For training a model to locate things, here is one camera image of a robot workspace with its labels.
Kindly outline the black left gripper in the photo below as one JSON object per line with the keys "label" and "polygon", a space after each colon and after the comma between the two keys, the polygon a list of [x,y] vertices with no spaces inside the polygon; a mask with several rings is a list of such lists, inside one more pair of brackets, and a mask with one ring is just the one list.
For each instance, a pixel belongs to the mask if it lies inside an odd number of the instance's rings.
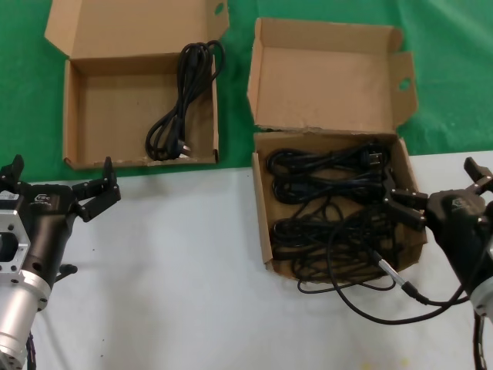
{"label": "black left gripper", "polygon": [[20,154],[1,168],[1,262],[5,272],[31,272],[49,287],[55,283],[76,214],[90,222],[121,200],[111,157],[102,177],[69,187],[30,185],[20,180]]}

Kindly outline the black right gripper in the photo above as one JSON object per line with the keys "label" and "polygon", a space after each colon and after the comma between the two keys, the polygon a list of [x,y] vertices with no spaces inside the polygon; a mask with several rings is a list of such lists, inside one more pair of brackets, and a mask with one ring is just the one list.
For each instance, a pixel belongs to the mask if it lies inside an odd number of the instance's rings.
{"label": "black right gripper", "polygon": [[492,238],[492,216],[481,197],[492,192],[492,172],[470,156],[464,170],[472,185],[433,193],[429,198],[426,193],[398,189],[392,171],[383,172],[382,187],[384,209],[394,222],[422,231],[427,219],[436,243],[470,295],[492,277],[492,258],[486,251]]}

